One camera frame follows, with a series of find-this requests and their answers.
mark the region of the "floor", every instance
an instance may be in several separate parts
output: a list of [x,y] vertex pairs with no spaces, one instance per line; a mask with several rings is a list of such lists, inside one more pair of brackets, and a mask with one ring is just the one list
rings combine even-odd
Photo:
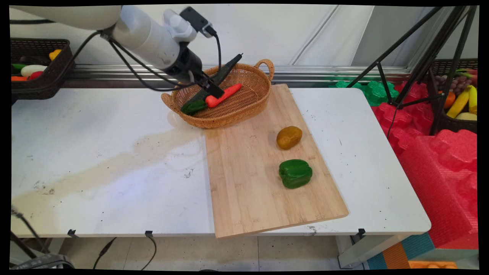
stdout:
[[[112,238],[67,238],[60,254],[75,268],[91,269]],[[146,270],[321,271],[340,270],[336,240],[331,236],[155,238],[157,253]],[[140,270],[154,253],[150,239],[117,238],[97,269]],[[355,270],[362,270],[362,265]]]

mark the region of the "red vegetable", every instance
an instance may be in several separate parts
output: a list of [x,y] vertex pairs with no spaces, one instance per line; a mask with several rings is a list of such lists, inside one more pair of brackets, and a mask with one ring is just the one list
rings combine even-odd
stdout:
[[207,106],[209,108],[214,108],[223,100],[225,100],[226,98],[230,97],[232,94],[237,92],[239,89],[241,89],[241,83],[231,86],[226,90],[224,90],[224,94],[220,98],[215,98],[213,95],[206,97],[205,103],[207,103]]
[[30,77],[28,77],[28,80],[33,80],[33,79],[36,79],[38,77],[41,76],[43,72],[42,71],[36,71],[36,72],[33,72]]

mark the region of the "cutting board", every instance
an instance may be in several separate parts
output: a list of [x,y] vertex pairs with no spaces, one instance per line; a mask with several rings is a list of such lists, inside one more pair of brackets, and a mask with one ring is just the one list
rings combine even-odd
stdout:
[[[276,138],[288,126],[302,129],[302,139],[291,149],[282,150]],[[286,84],[272,86],[261,113],[206,129],[205,139],[217,238],[348,215]],[[312,168],[311,181],[296,189],[285,188],[278,173],[280,163],[291,159],[305,160]]]

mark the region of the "black cable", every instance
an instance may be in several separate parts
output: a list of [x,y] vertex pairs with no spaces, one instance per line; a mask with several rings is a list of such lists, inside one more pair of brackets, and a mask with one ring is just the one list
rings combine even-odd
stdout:
[[219,58],[219,67],[217,68],[217,73],[216,73],[217,75],[221,70],[221,43],[219,43],[219,37],[217,36],[217,34],[215,34],[214,37],[216,38],[216,42],[217,42],[217,53]]
[[181,90],[183,88],[186,88],[185,86],[184,87],[179,87],[179,88],[172,88],[172,89],[160,89],[160,88],[154,88],[152,87],[151,85],[149,85],[148,83],[146,83],[137,73],[136,71],[133,69],[133,67],[131,67],[131,65],[129,64],[129,62],[127,62],[126,58],[124,58],[124,56],[120,53],[120,51],[115,47],[114,43],[112,41],[109,40],[109,44],[112,46],[112,48],[115,50],[115,53],[117,53],[117,55],[120,57],[120,59],[122,59],[122,61],[124,62],[124,64],[126,64],[126,66],[129,68],[129,70],[134,74],[134,76],[145,86],[147,87],[148,89],[152,89],[154,91],[157,91],[157,92],[171,92],[171,91],[177,91],[177,90]]
[[[151,241],[153,242],[153,244],[155,245],[155,252],[153,253],[153,257],[151,257],[151,259],[149,260],[149,262],[143,267],[143,269],[141,270],[144,270],[150,263],[151,261],[153,260],[153,258],[155,257],[156,255],[156,242],[155,240],[153,239],[153,237],[150,237],[150,236],[147,236],[149,239],[151,239]],[[97,267],[97,264],[98,264],[98,261],[100,260],[100,258],[105,255],[105,253],[107,253],[107,251],[109,250],[109,248],[111,247],[112,243],[114,242],[114,240],[117,239],[117,237],[115,237],[114,239],[112,239],[110,242],[108,242],[108,244],[106,244],[104,246],[104,248],[100,251],[99,255],[98,255],[98,258],[97,260],[95,261],[95,263],[93,264],[93,269],[95,269]]]
[[27,245],[25,245],[25,243],[23,243],[12,231],[10,231],[10,240],[19,246],[19,248],[22,249],[22,251],[24,251],[31,259],[37,258],[34,252],[32,252],[29,247],[27,247]]
[[155,253],[153,253],[153,257],[151,257],[150,261],[149,261],[149,262],[148,262],[148,263],[147,263],[147,264],[146,264],[146,265],[143,267],[143,269],[141,269],[141,270],[144,270],[144,269],[145,269],[145,268],[146,268],[146,267],[147,267],[147,266],[148,266],[148,265],[151,263],[151,261],[153,260],[153,258],[154,258],[154,257],[155,257],[155,255],[156,255],[156,242],[155,242],[155,240],[153,239],[153,237],[150,237],[150,236],[147,236],[147,237],[148,237],[148,238],[149,238],[149,239],[150,239],[150,240],[153,242],[153,244],[155,245]]
[[138,64],[140,64],[141,66],[143,66],[143,68],[147,69],[148,71],[152,72],[154,75],[156,75],[157,77],[163,79],[164,81],[172,84],[172,85],[175,85],[175,86],[180,86],[180,87],[190,87],[192,85],[182,85],[182,84],[179,84],[178,82],[175,82],[175,81],[172,81],[170,79],[167,79],[161,75],[159,75],[159,73],[153,71],[150,67],[146,66],[143,62],[141,62],[139,59],[137,59],[134,55],[132,55],[128,50],[126,50],[126,48],[124,48],[119,42],[117,42],[116,40],[114,39],[110,39],[110,41],[112,41],[119,49],[121,49],[123,52],[125,52],[127,55],[129,55],[129,57],[131,57],[132,59],[134,59],[134,61],[138,62]]
[[48,19],[10,20],[10,24],[16,24],[16,25],[32,25],[32,24],[46,24],[46,23],[56,23],[56,22]]
[[30,226],[30,223],[23,216],[21,217],[21,220],[25,223],[25,225],[27,226],[27,228],[29,228],[29,230],[31,231],[31,233],[36,238],[37,244],[41,247],[41,252],[46,253],[46,254],[51,253],[49,251],[49,249],[47,249],[46,243],[43,244],[43,242],[41,241],[41,238],[39,237],[39,235],[34,231],[34,229],[32,228],[32,226]]
[[214,77],[216,77],[218,74],[219,74],[219,71],[221,70],[221,43],[219,42],[219,36],[217,36],[217,31],[214,30],[213,27],[211,26],[208,26],[207,28],[205,28],[205,30],[212,36],[214,36],[214,38],[216,38],[216,43],[217,43],[217,53],[218,53],[218,59],[219,59],[219,67],[217,68],[217,73],[216,75],[214,75]]
[[389,134],[391,133],[392,125],[394,125],[394,119],[396,118],[397,110],[398,110],[398,108],[396,107],[396,110],[394,111],[394,116],[392,117],[391,126],[389,127],[389,130],[387,131],[387,141],[389,141]]
[[107,250],[109,250],[109,248],[111,248],[111,245],[112,245],[112,243],[114,242],[115,239],[117,239],[117,237],[115,237],[114,239],[112,239],[108,244],[106,244],[104,246],[104,248],[102,249],[102,251],[99,253],[97,260],[95,261],[95,264],[93,265],[93,269],[95,269],[95,267],[97,267],[98,260],[100,260],[100,258],[107,252]]

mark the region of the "wicker basket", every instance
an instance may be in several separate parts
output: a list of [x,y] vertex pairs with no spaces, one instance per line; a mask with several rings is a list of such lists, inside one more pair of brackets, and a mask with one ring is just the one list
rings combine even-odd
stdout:
[[[260,64],[268,66],[269,76],[259,69]],[[204,72],[208,75],[213,75],[217,71],[218,67],[214,67]],[[265,108],[270,95],[271,80],[274,72],[273,63],[268,59],[260,60],[255,66],[236,64],[219,87],[226,89],[241,83],[243,85],[241,89],[218,106],[202,110],[194,116],[185,115],[180,109],[200,91],[201,88],[199,86],[195,85],[179,91],[173,91],[171,95],[163,93],[161,99],[166,106],[187,123],[200,128],[216,128],[245,116],[261,112]]]

